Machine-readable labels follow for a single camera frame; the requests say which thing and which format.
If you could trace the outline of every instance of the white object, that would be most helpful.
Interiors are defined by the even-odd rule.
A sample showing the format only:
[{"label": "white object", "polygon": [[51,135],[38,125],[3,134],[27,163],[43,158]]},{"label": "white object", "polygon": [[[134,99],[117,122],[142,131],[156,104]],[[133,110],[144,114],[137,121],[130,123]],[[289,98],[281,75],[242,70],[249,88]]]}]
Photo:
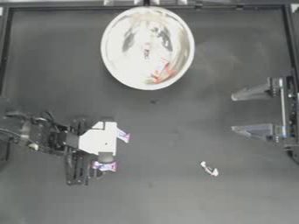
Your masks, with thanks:
[{"label": "white object", "polygon": [[290,4],[290,11],[292,11],[292,13],[294,13],[297,11],[297,8],[299,8],[299,3],[292,3]]},{"label": "white object", "polygon": [[214,168],[214,169],[210,169],[208,166],[206,166],[206,163],[205,161],[201,161],[200,162],[200,166],[202,168],[202,170],[213,177],[217,177],[220,175],[218,173],[218,170]]},{"label": "white object", "polygon": [[[193,59],[194,42],[190,29],[169,10],[133,7],[110,21],[102,34],[100,54],[106,70],[128,87],[156,90],[170,86],[185,74]],[[152,72],[161,59],[172,73]]]},{"label": "white object", "polygon": [[86,153],[97,155],[100,152],[117,154],[117,123],[97,122],[78,137],[78,148]]}]

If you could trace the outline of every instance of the gray floor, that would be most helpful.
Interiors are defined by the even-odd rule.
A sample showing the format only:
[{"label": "gray floor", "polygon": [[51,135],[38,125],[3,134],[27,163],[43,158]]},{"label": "gray floor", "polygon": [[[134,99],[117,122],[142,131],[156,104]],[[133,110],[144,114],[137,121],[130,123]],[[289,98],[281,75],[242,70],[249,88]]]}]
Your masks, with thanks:
[{"label": "gray floor", "polygon": [[[280,147],[229,131],[278,123],[277,100],[234,103],[229,94],[289,74],[280,12],[177,11],[196,38],[194,61],[153,92],[122,86],[104,68],[98,41],[116,14],[13,15],[5,96],[63,123],[113,116],[132,140],[118,142],[117,173],[86,187],[65,185],[59,158],[14,149],[0,173],[0,223],[296,222],[297,165]],[[201,160],[218,168],[217,178]]]}]

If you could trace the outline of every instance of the silver bowl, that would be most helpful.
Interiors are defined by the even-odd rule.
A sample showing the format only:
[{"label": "silver bowl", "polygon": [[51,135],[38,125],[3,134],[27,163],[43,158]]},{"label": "silver bowl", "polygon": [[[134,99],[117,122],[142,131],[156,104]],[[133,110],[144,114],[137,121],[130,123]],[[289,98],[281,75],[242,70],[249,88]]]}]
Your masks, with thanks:
[{"label": "silver bowl", "polygon": [[190,66],[192,32],[166,9],[137,7],[106,26],[100,51],[106,70],[122,84],[144,90],[165,88]]}]

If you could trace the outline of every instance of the small white object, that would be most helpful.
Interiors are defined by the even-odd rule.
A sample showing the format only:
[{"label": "small white object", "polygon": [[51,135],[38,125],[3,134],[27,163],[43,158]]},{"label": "small white object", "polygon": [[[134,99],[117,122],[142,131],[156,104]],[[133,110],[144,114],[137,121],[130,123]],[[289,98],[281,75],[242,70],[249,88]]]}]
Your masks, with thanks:
[{"label": "small white object", "polygon": [[206,166],[206,163],[205,161],[201,161],[200,162],[200,166],[202,168],[202,170],[213,177],[217,177],[220,175],[218,173],[218,170],[214,168],[214,169],[210,169],[208,166]]},{"label": "small white object", "polygon": [[78,148],[86,153],[97,155],[100,152],[117,154],[117,123],[97,122],[78,137]]},{"label": "small white object", "polygon": [[290,3],[290,11],[292,13],[294,13],[297,11],[299,8],[299,3]]}]

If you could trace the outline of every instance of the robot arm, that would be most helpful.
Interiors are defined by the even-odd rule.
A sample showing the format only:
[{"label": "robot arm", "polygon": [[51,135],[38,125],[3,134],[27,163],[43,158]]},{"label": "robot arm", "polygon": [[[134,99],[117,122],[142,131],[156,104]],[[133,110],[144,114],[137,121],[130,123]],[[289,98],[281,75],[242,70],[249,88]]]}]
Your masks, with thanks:
[{"label": "robot arm", "polygon": [[97,122],[83,129],[85,120],[75,127],[57,124],[49,118],[18,111],[5,113],[0,128],[0,161],[9,158],[10,144],[63,157],[65,179],[69,186],[86,185],[90,178],[116,171],[117,123]]}]

